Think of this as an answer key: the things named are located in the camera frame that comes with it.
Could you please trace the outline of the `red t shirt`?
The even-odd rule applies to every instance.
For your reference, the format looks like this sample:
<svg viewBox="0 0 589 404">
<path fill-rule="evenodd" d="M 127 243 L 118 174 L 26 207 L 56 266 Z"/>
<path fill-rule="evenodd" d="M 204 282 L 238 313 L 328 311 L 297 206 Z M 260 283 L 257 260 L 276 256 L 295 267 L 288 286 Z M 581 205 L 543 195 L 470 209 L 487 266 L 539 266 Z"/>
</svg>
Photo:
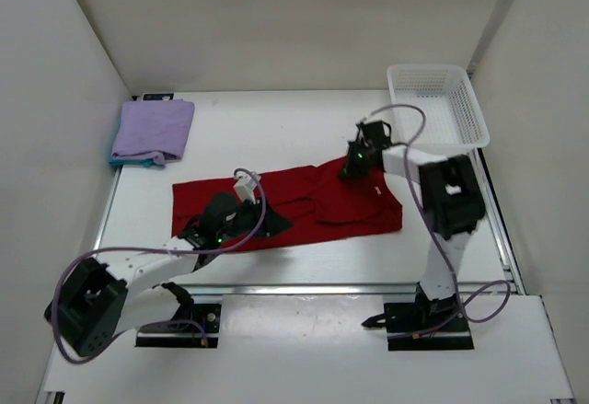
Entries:
<svg viewBox="0 0 589 404">
<path fill-rule="evenodd" d="M 398 232 L 403 207 L 384 173 L 341 179 L 343 157 L 320 166 L 293 167 L 260 175 L 270 207 L 293 226 L 276 237 L 253 237 L 237 250 L 248 252 Z"/>
</svg>

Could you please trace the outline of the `teal t shirt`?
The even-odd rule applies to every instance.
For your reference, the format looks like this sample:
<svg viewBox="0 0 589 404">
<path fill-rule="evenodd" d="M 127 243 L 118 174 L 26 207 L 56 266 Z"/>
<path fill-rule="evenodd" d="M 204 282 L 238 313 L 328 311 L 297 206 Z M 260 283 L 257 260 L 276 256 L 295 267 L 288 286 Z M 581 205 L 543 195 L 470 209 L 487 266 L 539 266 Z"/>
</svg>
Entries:
<svg viewBox="0 0 589 404">
<path fill-rule="evenodd" d="M 109 164 L 113 167 L 122 167 L 122 166 L 143 166 L 143 167 L 151 167 L 155 163 L 152 158 L 147 159 L 137 159 L 137 158 L 124 158 L 124 157 L 114 157 L 112 156 L 109 159 Z"/>
</svg>

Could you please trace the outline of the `lilac t shirt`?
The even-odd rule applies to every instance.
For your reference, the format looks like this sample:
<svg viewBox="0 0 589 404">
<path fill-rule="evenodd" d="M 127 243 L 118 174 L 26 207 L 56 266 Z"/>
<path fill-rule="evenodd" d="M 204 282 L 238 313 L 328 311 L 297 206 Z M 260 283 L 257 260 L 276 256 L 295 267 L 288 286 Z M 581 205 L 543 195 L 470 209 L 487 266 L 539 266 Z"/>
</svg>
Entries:
<svg viewBox="0 0 589 404">
<path fill-rule="evenodd" d="M 185 100 L 125 102 L 110 157 L 152 158 L 159 167 L 181 160 L 194 111 Z"/>
</svg>

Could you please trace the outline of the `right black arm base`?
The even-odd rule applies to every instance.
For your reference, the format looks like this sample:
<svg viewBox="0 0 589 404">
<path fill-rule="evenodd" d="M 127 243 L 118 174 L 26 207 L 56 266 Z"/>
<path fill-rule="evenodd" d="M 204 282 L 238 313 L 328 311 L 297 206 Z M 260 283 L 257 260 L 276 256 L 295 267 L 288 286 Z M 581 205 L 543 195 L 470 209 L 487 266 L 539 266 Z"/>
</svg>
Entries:
<svg viewBox="0 0 589 404">
<path fill-rule="evenodd" d="M 474 349 L 469 324 L 460 313 L 456 294 L 429 300 L 419 291 L 412 303 L 384 303 L 384 311 L 367 318 L 362 327 L 385 329 L 390 352 Z"/>
</svg>

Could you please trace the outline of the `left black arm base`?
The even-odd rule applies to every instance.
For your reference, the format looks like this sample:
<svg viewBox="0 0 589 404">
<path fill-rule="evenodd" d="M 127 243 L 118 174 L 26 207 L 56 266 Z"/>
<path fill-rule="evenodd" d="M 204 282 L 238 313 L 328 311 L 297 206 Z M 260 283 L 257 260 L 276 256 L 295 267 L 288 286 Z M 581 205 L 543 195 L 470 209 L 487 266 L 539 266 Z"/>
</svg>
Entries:
<svg viewBox="0 0 589 404">
<path fill-rule="evenodd" d="M 177 306 L 170 319 L 148 323 L 137 330 L 135 346 L 158 349 L 216 349 L 219 343 L 220 299 L 196 300 L 184 287 L 172 282 L 162 288 Z"/>
</svg>

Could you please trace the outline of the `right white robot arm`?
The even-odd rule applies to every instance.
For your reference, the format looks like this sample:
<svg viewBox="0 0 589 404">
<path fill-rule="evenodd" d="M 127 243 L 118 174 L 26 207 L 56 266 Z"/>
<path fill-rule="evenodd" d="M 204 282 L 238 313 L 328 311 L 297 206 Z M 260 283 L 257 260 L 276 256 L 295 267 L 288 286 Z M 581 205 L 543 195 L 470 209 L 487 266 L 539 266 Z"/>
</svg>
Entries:
<svg viewBox="0 0 589 404">
<path fill-rule="evenodd" d="M 356 127 L 340 171 L 342 179 L 367 179 L 380 170 L 406 178 L 412 190 L 421 191 L 418 207 L 432 244 L 418 282 L 426 299 L 414 306 L 413 318 L 422 329 L 436 329 L 447 316 L 441 301 L 456 295 L 454 279 L 466 244 L 486 214 L 473 167 L 466 155 L 445 157 L 393 143 L 387 122 L 359 122 Z"/>
</svg>

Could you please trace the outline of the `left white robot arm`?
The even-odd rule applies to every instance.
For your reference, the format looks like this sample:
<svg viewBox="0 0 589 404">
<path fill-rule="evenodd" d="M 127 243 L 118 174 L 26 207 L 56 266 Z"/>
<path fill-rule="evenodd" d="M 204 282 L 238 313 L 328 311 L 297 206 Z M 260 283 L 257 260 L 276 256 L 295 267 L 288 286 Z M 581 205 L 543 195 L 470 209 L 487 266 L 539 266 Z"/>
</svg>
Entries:
<svg viewBox="0 0 589 404">
<path fill-rule="evenodd" d="M 252 238 L 275 237 L 292 226 L 265 196 L 239 201 L 220 192 L 162 248 L 115 248 L 119 257 L 112 261 L 103 259 L 105 248 L 76 258 L 44 312 L 59 352 L 71 364 L 84 364 L 130 329 L 203 333 L 191 295 L 174 278 L 203 269 Z"/>
</svg>

